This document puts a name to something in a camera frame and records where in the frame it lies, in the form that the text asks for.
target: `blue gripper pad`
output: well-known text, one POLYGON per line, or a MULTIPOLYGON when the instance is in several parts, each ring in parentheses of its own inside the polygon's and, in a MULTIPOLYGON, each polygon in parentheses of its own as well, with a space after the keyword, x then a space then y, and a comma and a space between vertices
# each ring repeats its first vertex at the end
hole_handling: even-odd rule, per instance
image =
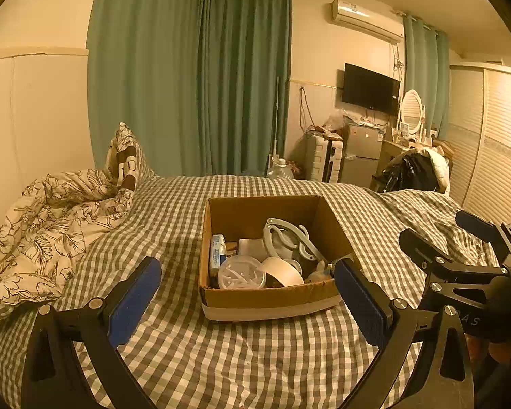
POLYGON ((372 346, 383 348, 393 316, 388 307, 390 299, 380 286, 368 281, 361 272, 354 274, 354 269, 357 268, 347 265, 345 260, 337 262, 334 270, 335 285, 365 340, 372 346), (378 301, 388 308, 389 313, 377 304, 378 301))
POLYGON ((161 263, 146 257, 135 271, 120 281, 108 295, 107 305, 112 307, 108 317, 108 340, 114 347, 126 344, 134 333, 151 298, 161 284, 161 263))

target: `wall-mounted air conditioner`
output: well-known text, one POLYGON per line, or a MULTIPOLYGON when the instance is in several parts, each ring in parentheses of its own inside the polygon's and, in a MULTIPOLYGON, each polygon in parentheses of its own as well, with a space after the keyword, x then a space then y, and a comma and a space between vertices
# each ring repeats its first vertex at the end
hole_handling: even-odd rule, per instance
POLYGON ((394 20, 346 1, 334 0, 331 3, 331 18, 337 24, 353 27, 391 43, 403 39, 403 23, 399 18, 394 20))

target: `wall trim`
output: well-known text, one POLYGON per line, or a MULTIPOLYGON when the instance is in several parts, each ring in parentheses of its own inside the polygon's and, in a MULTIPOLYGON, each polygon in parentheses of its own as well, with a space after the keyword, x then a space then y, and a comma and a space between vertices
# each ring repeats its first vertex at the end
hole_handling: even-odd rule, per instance
POLYGON ((85 48, 61 46, 15 46, 0 49, 0 59, 17 56, 30 56, 37 54, 62 56, 88 56, 89 51, 85 48))
POLYGON ((340 88, 338 86, 331 86, 329 84, 322 84, 322 83, 313 83, 312 81, 300 81, 300 80, 288 80, 290 83, 297 83, 297 84, 311 84, 312 86, 321 86, 323 88, 331 88, 331 89, 340 89, 342 90, 343 88, 340 88))

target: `oval mirror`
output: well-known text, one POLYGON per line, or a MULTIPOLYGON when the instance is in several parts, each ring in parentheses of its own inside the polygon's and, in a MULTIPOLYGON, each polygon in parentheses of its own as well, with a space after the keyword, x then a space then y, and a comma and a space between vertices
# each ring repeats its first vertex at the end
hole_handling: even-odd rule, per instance
POLYGON ((422 100, 420 100, 418 92, 411 89, 403 97, 401 108, 399 109, 400 121, 409 125, 410 134, 416 133, 420 129, 422 113, 422 100))

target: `gray and white checkered sheet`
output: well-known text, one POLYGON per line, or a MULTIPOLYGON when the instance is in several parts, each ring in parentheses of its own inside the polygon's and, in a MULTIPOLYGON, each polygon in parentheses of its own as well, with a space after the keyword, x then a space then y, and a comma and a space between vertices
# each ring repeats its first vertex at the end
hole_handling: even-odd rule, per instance
MULTIPOLYGON (((206 320, 197 290, 207 198, 308 194, 327 199, 369 280, 412 306, 420 300, 424 274, 399 249, 401 230, 414 229, 466 263, 495 263, 487 244, 456 227, 458 205, 434 192, 376 194, 311 181, 154 176, 137 187, 129 218, 93 243, 53 305, 78 308, 105 296, 145 256, 154 256, 162 262, 161 286, 119 352, 157 407, 337 407, 376 354, 344 304, 304 317, 215 324, 206 320)), ((13 408, 20 406, 35 317, 36 306, 26 303, 0 328, 0 392, 13 408)), ((97 401, 112 407, 83 345, 76 348, 97 401)), ((410 351, 387 405, 401 395, 418 348, 410 351)))

